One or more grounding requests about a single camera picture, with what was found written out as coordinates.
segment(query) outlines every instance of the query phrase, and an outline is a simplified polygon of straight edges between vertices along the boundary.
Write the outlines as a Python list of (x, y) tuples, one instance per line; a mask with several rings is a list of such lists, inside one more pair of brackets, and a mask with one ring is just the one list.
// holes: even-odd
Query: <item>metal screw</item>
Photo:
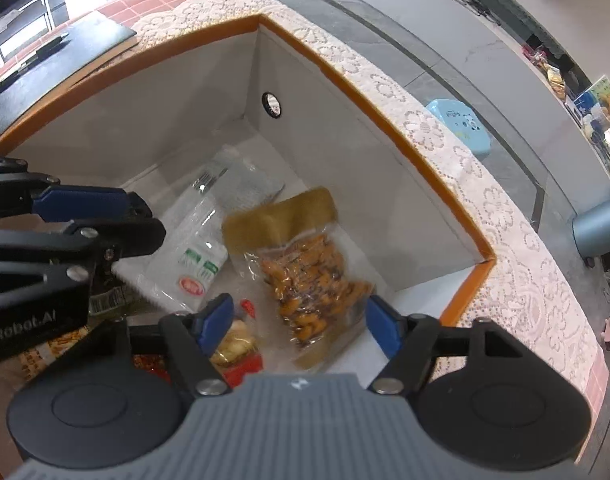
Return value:
[(403, 383), (393, 377), (376, 379), (372, 385), (374, 391), (381, 395), (398, 395), (403, 391)]
[(69, 267), (66, 272), (69, 279), (74, 280), (75, 282), (82, 283), (89, 279), (89, 272), (87, 272), (87, 269), (79, 265)]
[(196, 391), (204, 396), (222, 395), (227, 390), (227, 384), (220, 379), (205, 379), (196, 384)]
[(98, 236), (98, 231), (93, 227), (83, 227), (80, 230), (80, 234), (82, 234), (85, 238), (96, 238)]

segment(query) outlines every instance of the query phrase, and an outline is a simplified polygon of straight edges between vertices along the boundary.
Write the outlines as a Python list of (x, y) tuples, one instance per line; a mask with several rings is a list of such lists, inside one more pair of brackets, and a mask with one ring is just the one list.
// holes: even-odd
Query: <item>blue gripper pad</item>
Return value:
[(130, 212), (123, 189), (94, 186), (50, 186), (34, 199), (32, 212), (46, 222), (104, 218), (119, 219)]
[(221, 294), (205, 306), (194, 319), (192, 333), (203, 355), (211, 357), (234, 321), (234, 300)]
[(28, 460), (7, 480), (581, 478), (571, 460), (524, 472), (467, 462), (427, 435), (405, 399), (366, 391), (352, 375), (255, 374), (233, 393), (195, 400), (176, 433), (133, 462), (68, 470)]
[(402, 318), (400, 316), (399, 319), (392, 317), (387, 309), (379, 304), (381, 302), (384, 303), (381, 298), (370, 296), (365, 309), (365, 322), (387, 359), (392, 359), (403, 344), (399, 328), (399, 320)]

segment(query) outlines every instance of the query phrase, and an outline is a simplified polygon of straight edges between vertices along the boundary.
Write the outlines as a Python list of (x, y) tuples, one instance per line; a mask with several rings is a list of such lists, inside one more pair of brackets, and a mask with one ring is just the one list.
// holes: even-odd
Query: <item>vacuum-sealed bag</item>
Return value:
[(347, 276), (336, 221), (329, 191), (318, 188), (223, 224), (233, 262), (264, 291), (259, 333), (301, 369), (318, 367), (349, 342), (373, 291)]

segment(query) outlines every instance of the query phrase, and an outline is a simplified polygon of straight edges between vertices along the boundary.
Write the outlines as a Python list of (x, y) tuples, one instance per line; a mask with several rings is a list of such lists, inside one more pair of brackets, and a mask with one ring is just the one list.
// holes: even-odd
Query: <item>floor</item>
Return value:
[[(54, 26), (98, 7), (107, 0), (47, 0)], [(427, 45), (360, 0), (279, 0), (347, 43), (404, 86), (422, 104), (437, 98), (468, 102), (470, 85), (455, 74), (439, 77), (433, 66), (444, 62)], [(570, 283), (600, 339), (610, 314), (610, 289), (599, 268), (585, 267), (572, 237), (572, 206), (535, 156), (517, 155), (517, 133), (483, 100), (472, 108), (492, 134), (492, 151), (483, 164), (538, 231)], [(610, 352), (606, 354), (610, 369)], [(610, 382), (594, 435), (580, 466), (592, 476), (610, 480)]]

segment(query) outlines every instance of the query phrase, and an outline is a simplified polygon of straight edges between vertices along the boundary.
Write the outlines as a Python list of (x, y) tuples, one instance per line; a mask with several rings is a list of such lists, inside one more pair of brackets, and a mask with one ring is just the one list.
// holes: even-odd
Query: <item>snack bag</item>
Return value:
[(79, 328), (22, 352), (18, 359), (25, 380), (29, 381), (40, 374), (88, 333), (89, 330), (86, 327)]
[(230, 387), (243, 382), (247, 374), (263, 370), (263, 358), (252, 332), (255, 309), (249, 300), (241, 301), (242, 311), (231, 324), (210, 358)]
[(266, 292), (257, 309), (259, 333), (278, 347), (287, 339), (292, 351), (278, 353), (299, 369), (329, 361), (357, 334), (373, 291), (371, 283), (346, 275), (333, 237), (336, 221), (329, 191), (317, 188), (223, 223), (233, 263)]

